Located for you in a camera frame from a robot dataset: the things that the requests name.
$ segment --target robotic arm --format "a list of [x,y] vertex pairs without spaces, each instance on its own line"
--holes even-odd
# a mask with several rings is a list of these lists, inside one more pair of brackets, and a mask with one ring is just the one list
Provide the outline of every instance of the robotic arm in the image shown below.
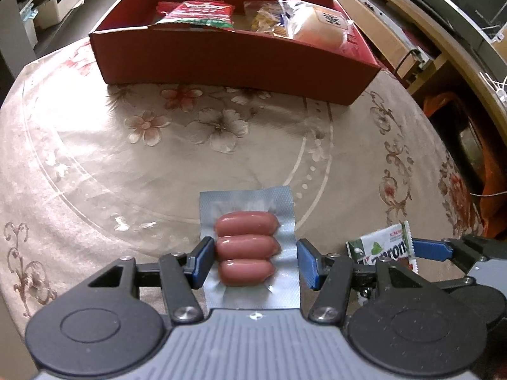
[[[474,236],[414,247],[467,276],[429,283],[389,258],[359,265],[302,239],[298,266],[319,291],[307,319],[299,309],[205,318],[192,289],[215,260],[206,237],[158,263],[116,260],[37,312],[25,340],[37,380],[478,379],[470,369],[507,310],[507,248]],[[140,301],[140,287],[160,287],[167,314]],[[369,301],[347,318],[351,289]]]

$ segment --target floor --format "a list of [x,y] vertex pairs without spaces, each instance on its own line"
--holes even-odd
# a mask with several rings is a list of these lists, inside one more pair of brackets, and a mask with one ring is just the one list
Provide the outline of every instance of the floor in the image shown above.
[[[50,52],[88,35],[116,0],[86,0],[59,31]],[[0,294],[0,380],[29,380],[36,373],[26,347],[17,332]]]

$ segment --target ribbed gray surface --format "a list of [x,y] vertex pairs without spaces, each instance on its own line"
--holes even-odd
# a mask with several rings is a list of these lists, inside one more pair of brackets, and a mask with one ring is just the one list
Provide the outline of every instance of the ribbed gray surface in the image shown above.
[[[37,380],[53,377],[41,374]],[[387,380],[359,358],[336,327],[299,310],[215,310],[204,323],[174,329],[149,362],[117,380]],[[464,373],[456,380],[477,380]]]

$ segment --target red snack package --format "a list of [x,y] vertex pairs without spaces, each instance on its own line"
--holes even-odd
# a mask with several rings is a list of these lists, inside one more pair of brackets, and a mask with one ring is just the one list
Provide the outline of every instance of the red snack package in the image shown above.
[[171,9],[173,3],[159,2],[157,12],[167,15],[156,25],[171,27],[212,27],[232,29],[231,15],[234,6],[222,1],[185,1]]

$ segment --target green and white snack packet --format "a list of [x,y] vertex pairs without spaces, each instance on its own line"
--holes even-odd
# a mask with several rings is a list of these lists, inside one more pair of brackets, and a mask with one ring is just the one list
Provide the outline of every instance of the green and white snack packet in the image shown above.
[[390,257],[418,273],[409,222],[393,224],[357,240],[347,242],[347,251],[358,264],[374,265],[379,257]]

